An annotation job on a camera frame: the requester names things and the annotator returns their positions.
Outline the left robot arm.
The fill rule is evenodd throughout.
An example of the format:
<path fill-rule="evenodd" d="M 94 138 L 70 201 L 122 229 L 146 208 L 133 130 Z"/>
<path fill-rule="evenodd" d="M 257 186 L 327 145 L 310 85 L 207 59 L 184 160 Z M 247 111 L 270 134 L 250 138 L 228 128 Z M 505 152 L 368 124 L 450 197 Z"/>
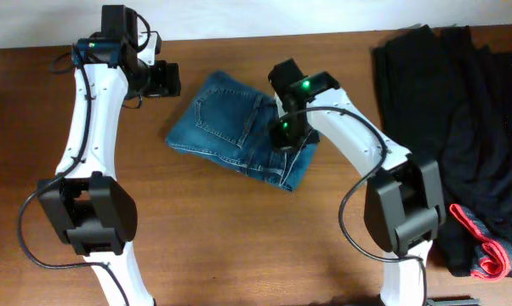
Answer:
<path fill-rule="evenodd" d="M 134 9 L 105 5 L 100 30 L 68 54 L 76 82 L 69 137 L 55 175 L 30 195 L 62 243 L 82 256 L 110 305 L 153 305 L 134 255 L 138 213 L 117 182 L 115 148 L 125 101 L 177 97 L 179 66 L 158 60 L 162 39 Z"/>

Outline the black folded garment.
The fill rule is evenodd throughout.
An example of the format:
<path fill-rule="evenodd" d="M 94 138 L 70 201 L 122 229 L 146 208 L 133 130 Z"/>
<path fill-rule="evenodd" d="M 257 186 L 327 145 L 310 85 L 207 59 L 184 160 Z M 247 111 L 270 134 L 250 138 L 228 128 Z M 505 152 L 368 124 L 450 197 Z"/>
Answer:
<path fill-rule="evenodd" d="M 512 242 L 512 54 L 476 47 L 466 26 L 422 26 L 372 56 L 384 131 L 438 162 L 447 219 L 436 244 L 452 275 L 471 276 L 475 239 L 452 204 Z"/>

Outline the red and grey cloth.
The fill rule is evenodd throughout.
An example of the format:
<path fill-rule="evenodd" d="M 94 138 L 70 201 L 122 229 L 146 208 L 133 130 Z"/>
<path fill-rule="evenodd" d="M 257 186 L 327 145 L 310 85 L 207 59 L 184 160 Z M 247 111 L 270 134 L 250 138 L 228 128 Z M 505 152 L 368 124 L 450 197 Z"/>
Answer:
<path fill-rule="evenodd" d="M 512 242 L 494 234 L 467 207 L 452 204 L 452 216 L 475 239 L 470 275 L 484 281 L 500 281 L 512 272 Z"/>

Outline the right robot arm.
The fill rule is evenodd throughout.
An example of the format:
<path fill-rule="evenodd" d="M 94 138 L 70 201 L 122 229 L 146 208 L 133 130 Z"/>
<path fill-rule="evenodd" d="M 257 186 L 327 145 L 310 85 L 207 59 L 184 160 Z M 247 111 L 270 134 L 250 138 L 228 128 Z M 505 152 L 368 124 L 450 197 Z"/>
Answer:
<path fill-rule="evenodd" d="M 360 174 L 339 205 L 338 223 L 358 252 L 384 264 L 381 304 L 430 304 L 426 260 L 446 220 L 437 161 L 412 153 L 381 132 L 326 71 L 307 76 L 288 59 L 273 67 L 268 80 L 279 112 L 270 124 L 273 146 L 302 149 L 318 132 Z M 364 224 L 381 256 L 361 247 L 345 226 L 346 204 L 361 187 L 366 189 Z"/>

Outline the blue denim jeans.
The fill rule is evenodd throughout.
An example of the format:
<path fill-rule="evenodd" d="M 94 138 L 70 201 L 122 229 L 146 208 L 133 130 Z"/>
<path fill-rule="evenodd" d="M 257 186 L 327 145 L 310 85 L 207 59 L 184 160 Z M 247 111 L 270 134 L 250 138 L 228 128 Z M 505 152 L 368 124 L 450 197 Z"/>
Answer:
<path fill-rule="evenodd" d="M 319 134 L 311 132 L 299 150 L 274 150 L 266 128 L 277 117 L 273 98 L 216 71 L 208 76 L 165 141 L 179 153 L 200 156 L 294 191 L 316 153 Z"/>

